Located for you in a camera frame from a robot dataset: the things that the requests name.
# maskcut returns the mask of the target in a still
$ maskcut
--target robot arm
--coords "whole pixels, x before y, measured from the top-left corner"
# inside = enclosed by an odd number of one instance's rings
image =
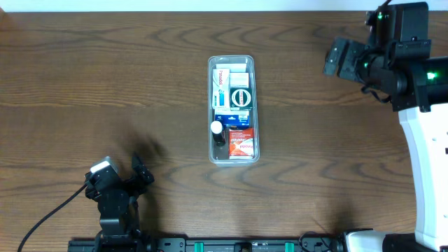
[[[414,243],[439,251],[448,245],[448,57],[429,58],[426,3],[388,3],[367,14],[366,25],[371,26],[367,44],[335,39],[323,72],[337,71],[338,77],[363,84],[362,92],[392,103],[398,112],[414,175]],[[379,98],[375,90],[388,97]],[[362,231],[348,234],[346,245],[348,251],[401,251],[388,244],[397,245],[399,239],[408,244],[408,238]],[[406,247],[406,251],[423,250]]]

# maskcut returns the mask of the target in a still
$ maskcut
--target small bottle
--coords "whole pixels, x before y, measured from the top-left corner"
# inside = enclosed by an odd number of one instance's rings
[[[213,121],[210,124],[211,133],[213,134],[213,140],[217,146],[225,145],[225,136],[223,130],[223,124],[220,121]]]

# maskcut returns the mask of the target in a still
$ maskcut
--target green clip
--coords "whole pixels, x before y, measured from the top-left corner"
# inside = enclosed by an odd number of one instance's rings
[[[294,252],[293,242],[285,242],[285,252]]]
[[[202,242],[195,243],[195,252],[204,252],[204,244]]]

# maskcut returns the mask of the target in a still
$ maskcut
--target wooden table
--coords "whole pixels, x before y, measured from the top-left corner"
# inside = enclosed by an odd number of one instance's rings
[[[142,225],[189,237],[412,232],[415,198],[398,114],[322,74],[335,36],[365,41],[364,12],[9,13],[0,24],[0,243],[17,249],[93,162],[146,159]],[[430,14],[433,56],[448,14]],[[255,59],[261,158],[208,159],[207,60]],[[66,251],[100,230],[78,196],[26,251]]]

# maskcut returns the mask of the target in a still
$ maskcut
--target package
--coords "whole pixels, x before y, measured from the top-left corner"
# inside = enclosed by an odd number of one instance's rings
[[[220,121],[224,127],[231,129],[247,129],[250,125],[249,111],[231,111],[216,109],[215,120]]]
[[[229,131],[229,158],[253,158],[253,128]]]
[[[229,69],[230,73],[246,73],[246,63],[216,64],[217,69]]]
[[[230,88],[230,108],[232,110],[252,109],[252,89]]]
[[[230,108],[229,100],[229,69],[214,69],[213,70],[213,98],[212,106],[217,108]]]
[[[230,73],[230,88],[249,88],[249,73]]]

